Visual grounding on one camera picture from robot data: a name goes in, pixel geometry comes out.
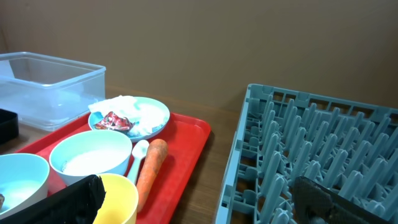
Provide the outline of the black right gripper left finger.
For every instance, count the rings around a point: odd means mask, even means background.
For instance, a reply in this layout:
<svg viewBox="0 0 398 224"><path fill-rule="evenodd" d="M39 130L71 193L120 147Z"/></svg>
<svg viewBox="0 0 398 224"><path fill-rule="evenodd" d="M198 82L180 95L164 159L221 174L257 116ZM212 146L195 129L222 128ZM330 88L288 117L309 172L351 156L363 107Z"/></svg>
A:
<svg viewBox="0 0 398 224"><path fill-rule="evenodd" d="M106 196L100 176L89 175L1 219L1 224L92 224Z"/></svg>

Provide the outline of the light blue rice bowl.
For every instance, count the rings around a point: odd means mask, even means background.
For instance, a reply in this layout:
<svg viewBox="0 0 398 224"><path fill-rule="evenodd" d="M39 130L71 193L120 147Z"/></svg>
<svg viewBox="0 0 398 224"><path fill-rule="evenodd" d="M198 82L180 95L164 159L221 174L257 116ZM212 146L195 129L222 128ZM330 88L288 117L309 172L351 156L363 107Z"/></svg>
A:
<svg viewBox="0 0 398 224"><path fill-rule="evenodd" d="M49 164L69 186L91 174L124 175L131 151L132 142L125 134L91 130L58 143L49 155Z"/></svg>

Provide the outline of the orange carrot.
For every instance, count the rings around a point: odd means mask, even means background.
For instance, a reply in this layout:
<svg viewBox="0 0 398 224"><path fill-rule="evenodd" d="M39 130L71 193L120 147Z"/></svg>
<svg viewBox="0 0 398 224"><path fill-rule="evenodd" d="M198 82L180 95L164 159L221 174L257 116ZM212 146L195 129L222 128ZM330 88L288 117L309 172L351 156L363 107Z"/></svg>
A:
<svg viewBox="0 0 398 224"><path fill-rule="evenodd" d="M144 208L152 185L167 154L168 144L163 139L155 139L149 144L144 165L142 166L136 185L139 194L139 201L137 204L138 213Z"/></svg>

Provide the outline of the mint green bowl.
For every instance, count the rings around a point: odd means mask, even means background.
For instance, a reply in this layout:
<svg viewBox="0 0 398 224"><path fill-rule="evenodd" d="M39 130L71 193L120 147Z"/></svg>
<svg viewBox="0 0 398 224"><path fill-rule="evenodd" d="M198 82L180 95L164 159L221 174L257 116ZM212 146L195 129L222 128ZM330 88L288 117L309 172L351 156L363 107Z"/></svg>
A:
<svg viewBox="0 0 398 224"><path fill-rule="evenodd" d="M48 194L49 163L28 153L1 156L1 219L45 199Z"/></svg>

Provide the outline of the white rice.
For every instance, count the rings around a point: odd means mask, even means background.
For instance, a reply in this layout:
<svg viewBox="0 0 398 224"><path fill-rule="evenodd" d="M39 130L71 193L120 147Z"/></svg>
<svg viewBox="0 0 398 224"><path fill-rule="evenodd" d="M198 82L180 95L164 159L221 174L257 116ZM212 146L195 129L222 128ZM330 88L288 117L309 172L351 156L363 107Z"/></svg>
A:
<svg viewBox="0 0 398 224"><path fill-rule="evenodd" d="M62 167L62 172L66 175L75 176L99 174L112 169L122 160L123 156L110 150L88 151L66 161Z"/></svg>

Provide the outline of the white tissue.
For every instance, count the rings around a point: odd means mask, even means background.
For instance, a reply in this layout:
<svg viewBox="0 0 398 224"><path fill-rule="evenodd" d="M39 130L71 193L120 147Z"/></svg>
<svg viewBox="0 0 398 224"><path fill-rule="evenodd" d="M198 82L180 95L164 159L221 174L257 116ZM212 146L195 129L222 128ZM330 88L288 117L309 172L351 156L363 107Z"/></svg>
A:
<svg viewBox="0 0 398 224"><path fill-rule="evenodd" d="M120 117L127 118L134 123L134 127L128 132L122 132L130 136L143 136L152 134L154 131L151 124L144 121L143 110L136 107L137 99L133 96L119 95L112 99L99 101L88 106L91 113L100 113L103 118L109 113L114 112Z"/></svg>

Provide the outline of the red snack wrapper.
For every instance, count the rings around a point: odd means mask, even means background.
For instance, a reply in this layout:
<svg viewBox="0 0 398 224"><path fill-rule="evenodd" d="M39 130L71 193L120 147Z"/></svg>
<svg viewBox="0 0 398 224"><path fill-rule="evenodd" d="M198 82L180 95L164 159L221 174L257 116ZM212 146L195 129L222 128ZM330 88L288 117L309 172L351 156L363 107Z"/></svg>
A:
<svg viewBox="0 0 398 224"><path fill-rule="evenodd" d="M114 112L109 112L101 121L97 122L96 129L108 129L113 131L128 132L134 127L134 123L125 117L120 117Z"/></svg>

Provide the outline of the yellow plastic cup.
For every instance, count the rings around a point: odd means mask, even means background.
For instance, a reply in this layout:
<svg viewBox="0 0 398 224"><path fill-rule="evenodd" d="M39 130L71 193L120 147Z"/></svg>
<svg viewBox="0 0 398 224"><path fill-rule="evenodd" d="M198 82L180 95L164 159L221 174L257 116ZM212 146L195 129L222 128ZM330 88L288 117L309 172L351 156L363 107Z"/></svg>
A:
<svg viewBox="0 0 398 224"><path fill-rule="evenodd" d="M106 192L94 224L135 224L139 201L136 186L119 174L100 174Z"/></svg>

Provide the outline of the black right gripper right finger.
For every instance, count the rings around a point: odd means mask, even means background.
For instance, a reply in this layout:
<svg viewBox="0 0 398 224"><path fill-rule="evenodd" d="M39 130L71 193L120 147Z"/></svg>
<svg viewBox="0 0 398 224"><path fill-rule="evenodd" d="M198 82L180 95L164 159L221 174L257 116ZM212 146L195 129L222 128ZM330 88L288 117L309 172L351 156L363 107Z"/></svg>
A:
<svg viewBox="0 0 398 224"><path fill-rule="evenodd" d="M307 177L292 185L294 218L299 224L384 224L386 221Z"/></svg>

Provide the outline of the brown mushroom piece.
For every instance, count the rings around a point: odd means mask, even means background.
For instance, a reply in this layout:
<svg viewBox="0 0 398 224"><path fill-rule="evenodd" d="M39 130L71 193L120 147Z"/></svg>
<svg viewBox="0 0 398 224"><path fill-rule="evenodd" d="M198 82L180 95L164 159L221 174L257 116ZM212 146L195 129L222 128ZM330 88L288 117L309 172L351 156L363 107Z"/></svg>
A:
<svg viewBox="0 0 398 224"><path fill-rule="evenodd" d="M3 194L0 194L0 209L2 209L4 200L5 200L5 197L3 196Z"/></svg>

